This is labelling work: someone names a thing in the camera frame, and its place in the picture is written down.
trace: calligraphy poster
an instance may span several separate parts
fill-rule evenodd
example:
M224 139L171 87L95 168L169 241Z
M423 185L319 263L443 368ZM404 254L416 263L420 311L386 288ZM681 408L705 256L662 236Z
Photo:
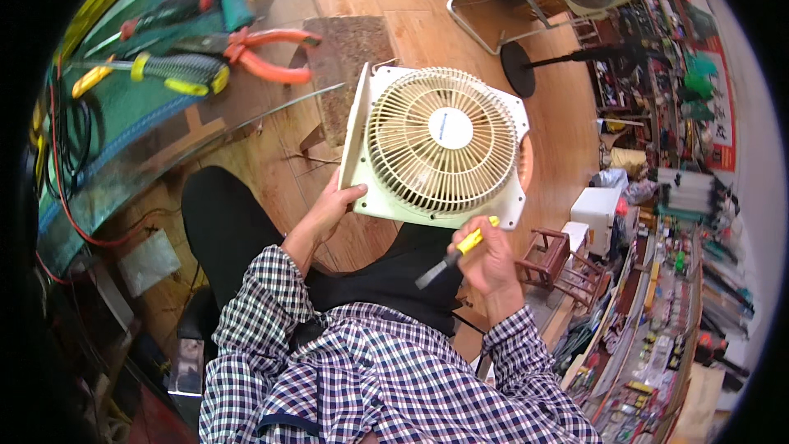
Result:
M713 153L707 158L710 169L735 171L737 154L737 137L735 134L735 104L731 98L731 80L726 66L726 57L719 37L706 40L708 49L704 53L715 63L718 72L709 76L713 84L713 99L707 106L715 114L715 119L708 122L708 129L713 134Z

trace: hand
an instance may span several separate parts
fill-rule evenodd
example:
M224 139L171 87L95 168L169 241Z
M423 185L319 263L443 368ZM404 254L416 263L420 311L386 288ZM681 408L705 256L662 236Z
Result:
M452 235L452 244L447 247L447 252L453 252L476 229L481 230L483 240L460 259L458 267L484 297L488 319L494 326L523 308L523 290L515 272L507 233L493 226L487 216L468 220Z
M340 170L337 169L311 210L282 242L282 250L291 257L302 277L307 275L318 246L334 235L340 220L348 212L348 205L367 194L367 185L363 183L338 191L339 175Z
M338 191L339 175L340 169L337 168L311 210L296 225L301 232L309 232L317 243L329 240L348 212L348 206L367 194L367 185L364 183Z

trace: man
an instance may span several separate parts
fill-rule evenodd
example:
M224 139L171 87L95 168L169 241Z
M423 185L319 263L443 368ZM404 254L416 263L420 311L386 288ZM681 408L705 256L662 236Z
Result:
M381 259L331 277L312 256L367 192L337 182L335 172L283 240L231 173L208 167L187 181L186 235L222 308L203 442L600 442L558 388L505 232L483 216L454 234L404 224ZM484 241L460 271L419 290L414 280L477 228ZM463 275L493 326L482 350L495 389L449 342Z

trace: wall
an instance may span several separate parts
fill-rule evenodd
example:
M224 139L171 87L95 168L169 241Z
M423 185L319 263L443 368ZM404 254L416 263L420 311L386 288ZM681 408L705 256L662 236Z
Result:
M761 355L784 277L787 233L784 150L764 75L743 29L725 0L705 1L718 25L735 94L736 171L721 173L719 177L731 183L739 197L745 228L743 269L754 291L757 309L750 324L750 340L735 343L727 355L753 368Z

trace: screwdriver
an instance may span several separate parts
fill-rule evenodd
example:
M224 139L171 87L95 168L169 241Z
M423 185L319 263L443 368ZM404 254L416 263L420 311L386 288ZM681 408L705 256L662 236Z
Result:
M82 60L71 63L72 67L109 67L119 71L131 71L132 81L142 81L146 75L164 79L164 86L183 94L205 96L209 92L219 93L227 86L231 70L214 57L198 53L152 56L148 52L138 55L133 62L93 62Z
M493 226L498 226L498 217L491 216L488 218ZM416 283L419 290L424 290L427 286L436 279L436 277L448 267L452 267L458 263L461 257L468 254L468 251L475 248L479 242L482 241L482 230L476 229L466 235L466 238L458 244L458 247L451 253L444 256L443 261L439 262L430 270L421 275Z
M115 60L115 55L110 55L110 58L107 59L107 62L112 62ZM104 79L106 76L110 75L112 72L111 67L104 67L104 66L97 66L88 71L88 74L85 74L79 80L74 83L74 86L71 88L71 97L75 100L85 94L88 90L93 88L95 85L99 84L99 82Z
M152 10L125 21L118 33L95 45L84 56L89 57L116 40L125 42L144 31L185 23L207 12L213 3L214 0L163 0Z

